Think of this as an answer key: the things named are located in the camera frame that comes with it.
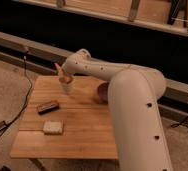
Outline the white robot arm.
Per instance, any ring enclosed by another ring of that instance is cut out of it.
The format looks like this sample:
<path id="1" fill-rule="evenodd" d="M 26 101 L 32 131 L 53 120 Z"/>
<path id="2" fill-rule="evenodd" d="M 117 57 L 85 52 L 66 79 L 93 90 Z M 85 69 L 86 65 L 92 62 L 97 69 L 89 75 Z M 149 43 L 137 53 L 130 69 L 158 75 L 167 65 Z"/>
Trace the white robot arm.
<path id="1" fill-rule="evenodd" d="M 121 171 L 173 171 L 157 100 L 166 79 L 154 68 L 106 62 L 81 49 L 61 66 L 63 76 L 85 74 L 108 83 L 108 106 Z"/>

